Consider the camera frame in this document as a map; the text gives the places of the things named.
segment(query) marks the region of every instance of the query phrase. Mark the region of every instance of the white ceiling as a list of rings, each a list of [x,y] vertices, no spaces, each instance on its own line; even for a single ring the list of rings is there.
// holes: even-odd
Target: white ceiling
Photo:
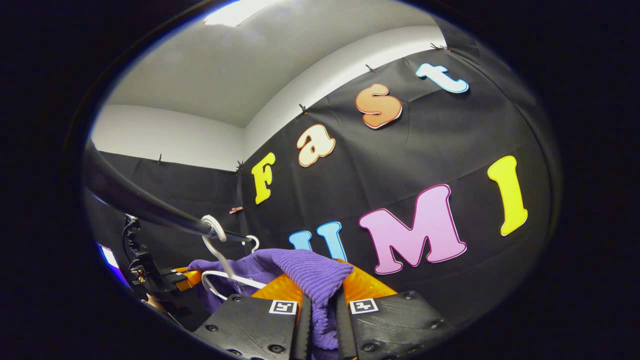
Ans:
[[[238,27],[187,26],[142,58],[107,100],[245,127],[326,55],[389,29],[433,25],[393,0],[281,0]]]

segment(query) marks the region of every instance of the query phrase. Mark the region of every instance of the pink letter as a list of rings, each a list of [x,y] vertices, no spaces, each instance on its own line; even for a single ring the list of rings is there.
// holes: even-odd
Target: pink letter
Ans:
[[[415,201],[413,228],[409,229],[386,209],[374,210],[359,224],[369,230],[378,255],[376,274],[393,274],[402,270],[402,263],[394,258],[392,248],[411,266],[418,266],[424,243],[429,240],[427,261],[439,263],[462,255],[467,244],[458,239],[456,225],[449,210],[451,189],[436,185],[424,190]]]

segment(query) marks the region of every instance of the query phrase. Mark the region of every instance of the screw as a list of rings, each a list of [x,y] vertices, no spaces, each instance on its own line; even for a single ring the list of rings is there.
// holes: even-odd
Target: screw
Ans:
[[[274,352],[276,354],[281,354],[284,352],[284,347],[281,347],[280,345],[269,345],[269,351]]]
[[[376,350],[376,344],[366,344],[362,347],[364,352],[372,352]]]

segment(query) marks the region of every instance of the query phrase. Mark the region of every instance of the ceiling light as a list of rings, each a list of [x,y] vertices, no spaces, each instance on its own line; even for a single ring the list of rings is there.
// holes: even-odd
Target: ceiling light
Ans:
[[[253,14],[277,1],[278,0],[239,0],[207,16],[204,24],[238,26]]]

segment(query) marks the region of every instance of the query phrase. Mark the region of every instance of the light blue letter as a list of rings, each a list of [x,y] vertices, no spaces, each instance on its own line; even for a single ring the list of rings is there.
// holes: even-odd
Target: light blue letter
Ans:
[[[439,87],[447,90],[448,92],[461,93],[469,89],[469,84],[467,84],[466,81],[462,79],[453,81],[453,79],[445,75],[444,73],[447,71],[447,68],[445,68],[444,66],[439,65],[434,67],[430,64],[424,63],[420,65],[418,71],[416,71],[415,74],[420,78],[426,76],[434,83],[436,83]]]
[[[341,259],[343,261],[347,261],[347,255],[344,254],[342,242],[340,241],[340,236],[338,235],[340,229],[342,229],[342,225],[337,221],[333,221],[320,225],[317,228],[316,232],[318,233],[318,235],[324,238],[326,246],[329,248],[329,253],[331,254],[332,259]]]
[[[298,231],[297,233],[289,235],[289,242],[293,244],[294,249],[313,251],[311,250],[309,240],[311,240],[311,233],[308,231]]]

